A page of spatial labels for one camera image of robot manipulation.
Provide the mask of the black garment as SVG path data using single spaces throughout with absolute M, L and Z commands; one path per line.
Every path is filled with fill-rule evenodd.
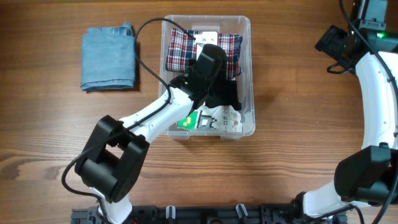
M 236 111 L 242 109 L 238 99 L 238 88 L 236 80 L 218 78 L 210 88 L 209 97 L 205 101 L 208 108 L 217 106 L 232 106 Z

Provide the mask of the red plaid shirt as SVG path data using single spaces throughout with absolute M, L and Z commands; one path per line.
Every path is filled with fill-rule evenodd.
M 173 28 L 169 49 L 165 61 L 165 69 L 169 72 L 183 72 L 190 66 L 191 59 L 197 59 L 203 45 L 195 43 L 195 34 L 201 34 L 201 30 L 187 30 Z M 226 63 L 226 77 L 234 80 L 241 74 L 239 57 L 243 36 L 238 34 L 218 33 L 218 46 L 221 47 L 228 58 Z

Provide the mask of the white printed t-shirt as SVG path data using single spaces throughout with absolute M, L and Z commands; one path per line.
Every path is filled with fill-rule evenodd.
M 240 132 L 241 114 L 231 105 L 209 108 L 199 107 L 186 118 L 177 121 L 177 127 L 188 131 L 194 129 L 219 130 L 222 132 Z

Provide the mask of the blue denim jeans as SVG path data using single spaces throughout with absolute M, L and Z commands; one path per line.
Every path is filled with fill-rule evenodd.
M 90 27 L 82 38 L 83 91 L 123 90 L 136 81 L 135 37 L 130 22 L 118 27 Z

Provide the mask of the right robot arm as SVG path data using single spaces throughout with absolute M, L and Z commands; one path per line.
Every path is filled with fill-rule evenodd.
M 330 220 L 350 208 L 397 203 L 397 38 L 378 30 L 362 32 L 364 42 L 354 32 L 330 26 L 315 46 L 359 80 L 361 150 L 337 165 L 330 183 L 297 195 L 290 203 L 291 221 Z

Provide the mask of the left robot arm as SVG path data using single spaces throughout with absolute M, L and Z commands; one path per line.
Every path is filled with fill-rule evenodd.
M 129 191 L 150 143 L 204 104 L 226 60 L 221 47 L 205 44 L 193 68 L 166 84 L 165 93 L 153 103 L 120 120 L 107 115 L 97 122 L 75 161 L 75 172 L 99 200 L 103 223 L 126 221 L 132 212 Z

